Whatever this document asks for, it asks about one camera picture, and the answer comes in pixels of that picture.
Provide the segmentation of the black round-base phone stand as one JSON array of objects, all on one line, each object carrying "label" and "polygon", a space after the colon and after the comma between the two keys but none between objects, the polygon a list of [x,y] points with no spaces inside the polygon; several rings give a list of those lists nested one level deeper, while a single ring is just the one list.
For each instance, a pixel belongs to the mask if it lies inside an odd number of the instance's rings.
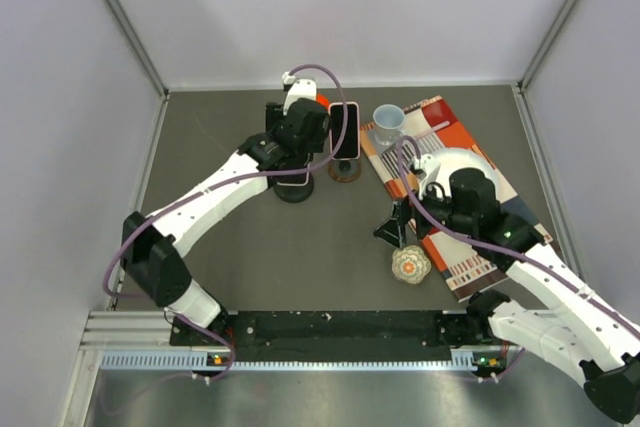
[{"label": "black round-base phone stand", "polygon": [[315,184],[310,180],[305,185],[280,185],[275,184],[273,191],[283,202],[297,204],[306,201],[311,197],[315,189]]}]

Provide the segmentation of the phone with pink case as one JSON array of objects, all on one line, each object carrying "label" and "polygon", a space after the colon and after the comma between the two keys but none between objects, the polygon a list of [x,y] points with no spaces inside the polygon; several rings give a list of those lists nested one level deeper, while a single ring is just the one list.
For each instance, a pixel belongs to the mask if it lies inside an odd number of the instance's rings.
[{"label": "phone with pink case", "polygon": [[336,160],[354,160],[360,156],[360,108],[356,102],[329,105],[330,149]]}]

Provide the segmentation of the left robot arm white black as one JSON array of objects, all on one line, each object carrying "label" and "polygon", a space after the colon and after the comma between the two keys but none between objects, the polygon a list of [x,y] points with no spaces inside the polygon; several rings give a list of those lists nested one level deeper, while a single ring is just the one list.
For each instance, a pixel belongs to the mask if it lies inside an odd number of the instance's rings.
[{"label": "left robot arm white black", "polygon": [[323,151],[329,134],[328,111],[315,100],[296,100],[289,108],[270,104],[267,112],[266,131],[248,137],[203,183],[147,217],[129,215],[123,224],[123,270],[156,306],[188,319],[205,343],[226,334],[226,310],[193,279],[184,257],[231,211],[273,186],[267,172],[297,175]]}]

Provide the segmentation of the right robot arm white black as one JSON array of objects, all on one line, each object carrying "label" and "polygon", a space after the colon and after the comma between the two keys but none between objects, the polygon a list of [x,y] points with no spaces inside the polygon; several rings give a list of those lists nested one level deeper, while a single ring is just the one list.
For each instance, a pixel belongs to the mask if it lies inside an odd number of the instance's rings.
[{"label": "right robot arm white black", "polygon": [[393,203],[375,237],[398,249],[413,222],[419,239],[433,230],[463,242],[537,297],[549,321],[495,291],[475,294],[467,331],[476,341],[508,341],[545,360],[580,385],[610,419],[628,424],[639,413],[639,327],[576,276],[524,218],[503,209],[495,185],[476,168],[453,172],[448,190],[418,173],[418,189]]}]

